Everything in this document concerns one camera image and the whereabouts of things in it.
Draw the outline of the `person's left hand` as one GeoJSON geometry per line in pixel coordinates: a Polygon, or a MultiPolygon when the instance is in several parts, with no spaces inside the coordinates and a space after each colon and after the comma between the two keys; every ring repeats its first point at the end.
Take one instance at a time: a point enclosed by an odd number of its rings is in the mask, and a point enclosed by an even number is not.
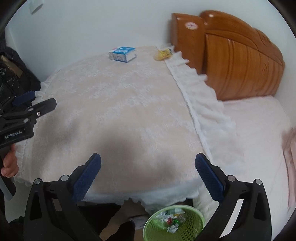
{"type": "Polygon", "coordinates": [[[14,177],[19,171],[17,161],[18,159],[16,157],[16,144],[12,144],[10,146],[9,152],[4,157],[1,174],[7,178],[14,177]]]}

